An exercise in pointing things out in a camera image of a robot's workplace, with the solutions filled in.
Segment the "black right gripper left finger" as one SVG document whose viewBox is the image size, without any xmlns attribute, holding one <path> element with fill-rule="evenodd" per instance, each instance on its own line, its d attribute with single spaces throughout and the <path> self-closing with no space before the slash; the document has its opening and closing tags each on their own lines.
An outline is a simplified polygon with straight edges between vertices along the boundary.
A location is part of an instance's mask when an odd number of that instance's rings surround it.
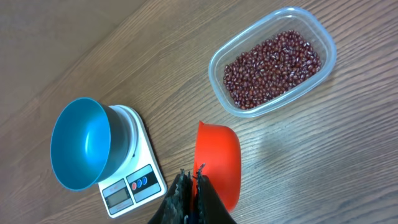
<svg viewBox="0 0 398 224">
<path fill-rule="evenodd" d="M 192 178 L 182 169 L 175 177 L 159 209 L 148 224 L 189 223 L 190 200 L 192 199 Z"/>
</svg>

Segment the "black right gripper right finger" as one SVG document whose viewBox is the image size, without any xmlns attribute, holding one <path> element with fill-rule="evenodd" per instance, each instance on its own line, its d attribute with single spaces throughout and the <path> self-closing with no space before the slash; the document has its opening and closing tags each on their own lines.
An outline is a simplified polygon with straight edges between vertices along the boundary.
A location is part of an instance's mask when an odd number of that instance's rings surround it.
<svg viewBox="0 0 398 224">
<path fill-rule="evenodd" d="M 195 223 L 236 224 L 223 205 L 208 176 L 203 175 L 204 167 L 205 164 L 202 164 L 196 173 Z"/>
</svg>

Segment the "red measuring scoop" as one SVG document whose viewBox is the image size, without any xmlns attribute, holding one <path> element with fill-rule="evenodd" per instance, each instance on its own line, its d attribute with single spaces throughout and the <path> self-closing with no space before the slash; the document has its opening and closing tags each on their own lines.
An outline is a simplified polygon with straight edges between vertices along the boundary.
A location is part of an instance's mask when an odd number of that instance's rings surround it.
<svg viewBox="0 0 398 224">
<path fill-rule="evenodd" d="M 241 146 L 227 126 L 199 122 L 193 170 L 207 176 L 228 212 L 232 212 L 241 191 Z"/>
</svg>

